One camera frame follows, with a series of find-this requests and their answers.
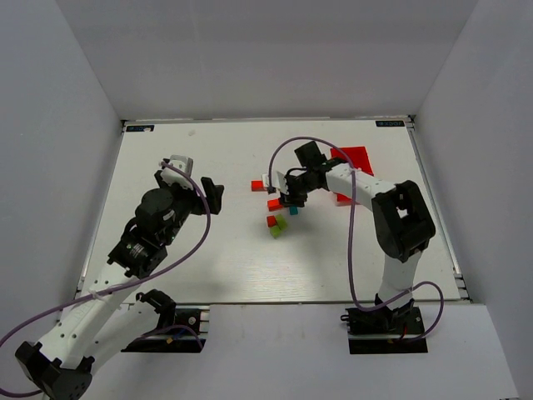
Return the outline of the red long block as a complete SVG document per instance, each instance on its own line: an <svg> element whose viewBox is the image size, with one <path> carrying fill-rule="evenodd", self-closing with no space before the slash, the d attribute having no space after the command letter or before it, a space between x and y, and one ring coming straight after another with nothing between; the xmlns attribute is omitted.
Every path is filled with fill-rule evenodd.
<svg viewBox="0 0 533 400"><path fill-rule="evenodd" d="M253 192L266 192L267 186L262 180L252 180L251 181L251 190Z"/></svg>

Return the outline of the red plastic tray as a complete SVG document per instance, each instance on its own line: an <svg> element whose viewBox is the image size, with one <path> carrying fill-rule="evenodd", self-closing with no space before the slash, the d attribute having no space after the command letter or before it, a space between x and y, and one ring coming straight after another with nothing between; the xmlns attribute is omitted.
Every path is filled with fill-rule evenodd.
<svg viewBox="0 0 533 400"><path fill-rule="evenodd" d="M342 147L341 150L336 150L332 148L330 150L330 154L333 158L340 158L343 160L349 158L354 168L356 168L357 170L361 170L371 176L374 175L368 152L366 150L366 147L364 146Z"/></svg>

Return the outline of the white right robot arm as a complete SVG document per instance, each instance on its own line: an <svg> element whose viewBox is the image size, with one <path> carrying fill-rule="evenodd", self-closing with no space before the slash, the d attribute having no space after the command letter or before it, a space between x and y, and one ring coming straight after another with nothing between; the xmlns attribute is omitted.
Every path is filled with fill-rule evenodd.
<svg viewBox="0 0 533 400"><path fill-rule="evenodd" d="M436 234L421 190L411 180L391 183L363 172L345 152L328 158L318 138L303 140L304 145L295 151L299 167L286 172L269 169L267 190L279 193L285 208L304 207L308 194L322 189L350 198L352 212L357 205L371 212L376 240L385 255L381 285L374 305L354 302L348 321L372 333L390 333L413 309L418 262Z"/></svg>

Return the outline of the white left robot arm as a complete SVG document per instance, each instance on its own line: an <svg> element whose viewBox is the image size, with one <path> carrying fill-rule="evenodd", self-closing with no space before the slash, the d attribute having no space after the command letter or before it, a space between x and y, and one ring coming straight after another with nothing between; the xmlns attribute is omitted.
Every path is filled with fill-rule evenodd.
<svg viewBox="0 0 533 400"><path fill-rule="evenodd" d="M25 375L51 399L79 399L96 371L141 335L176 327L175 302L164 292L137 287L155 277L167 249L191 215L211 217L222 210L224 187L209 177L162 168L157 187L146 192L126 224L107 265L85 295L36 342L15 352Z"/></svg>

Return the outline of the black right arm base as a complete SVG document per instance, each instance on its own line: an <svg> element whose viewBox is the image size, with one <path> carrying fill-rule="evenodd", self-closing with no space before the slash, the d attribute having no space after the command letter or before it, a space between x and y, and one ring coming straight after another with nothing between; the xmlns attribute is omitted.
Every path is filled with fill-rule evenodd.
<svg viewBox="0 0 533 400"><path fill-rule="evenodd" d="M347 328L351 355L428 353L426 339L415 340L426 331L418 307L395 317L384 308L368 313L352 307L340 319Z"/></svg>

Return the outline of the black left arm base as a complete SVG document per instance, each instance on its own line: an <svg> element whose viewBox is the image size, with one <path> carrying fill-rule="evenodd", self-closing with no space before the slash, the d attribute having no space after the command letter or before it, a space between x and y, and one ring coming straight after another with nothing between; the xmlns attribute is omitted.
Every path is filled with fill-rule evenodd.
<svg viewBox="0 0 533 400"><path fill-rule="evenodd" d="M207 341L208 306L177 305L174 318L134 339L122 353L199 354Z"/></svg>

